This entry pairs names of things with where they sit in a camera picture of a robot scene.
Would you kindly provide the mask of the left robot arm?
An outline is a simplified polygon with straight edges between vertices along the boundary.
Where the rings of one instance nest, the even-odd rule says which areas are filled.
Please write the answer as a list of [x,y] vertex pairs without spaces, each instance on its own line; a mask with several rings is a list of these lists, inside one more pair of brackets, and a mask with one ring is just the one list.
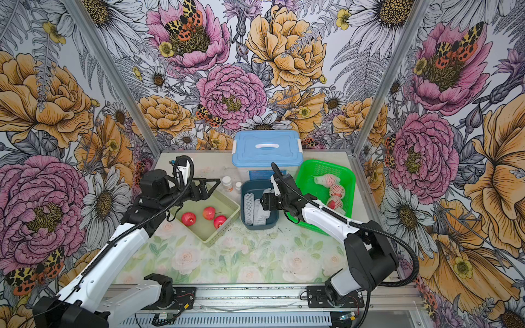
[[166,309],[177,300],[172,278],[147,275],[137,287],[103,301],[128,260],[147,243],[167,220],[169,210],[187,201],[207,200],[220,184],[218,178],[195,178],[174,169],[169,176],[162,169],[146,173],[142,194],[127,210],[122,223],[87,267],[54,297],[44,297],[33,309],[37,327],[115,327],[149,306]]

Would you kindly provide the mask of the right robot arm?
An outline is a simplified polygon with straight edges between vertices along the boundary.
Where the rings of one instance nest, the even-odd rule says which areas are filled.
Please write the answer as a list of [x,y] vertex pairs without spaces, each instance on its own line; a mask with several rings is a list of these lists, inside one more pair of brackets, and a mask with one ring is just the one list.
[[265,210],[282,210],[299,222],[316,226],[336,239],[345,250],[347,267],[325,282],[328,301],[336,305],[357,291],[374,291],[379,286],[393,286],[388,278],[399,267],[388,235],[374,221],[352,220],[310,194],[304,195],[294,179],[275,173],[271,177],[273,194],[265,194],[261,205]]

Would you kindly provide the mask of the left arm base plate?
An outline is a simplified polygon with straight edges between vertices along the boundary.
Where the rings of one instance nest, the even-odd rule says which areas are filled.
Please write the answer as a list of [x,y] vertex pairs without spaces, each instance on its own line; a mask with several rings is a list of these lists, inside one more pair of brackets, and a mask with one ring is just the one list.
[[191,310],[196,299],[196,287],[174,286],[162,291],[160,299],[142,310]]

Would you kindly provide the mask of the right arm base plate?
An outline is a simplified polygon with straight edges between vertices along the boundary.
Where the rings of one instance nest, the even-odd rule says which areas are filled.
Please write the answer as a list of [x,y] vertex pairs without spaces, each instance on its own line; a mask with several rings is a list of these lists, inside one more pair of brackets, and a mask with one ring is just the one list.
[[359,292],[341,296],[327,286],[307,286],[306,301],[309,308],[363,308],[364,299]]

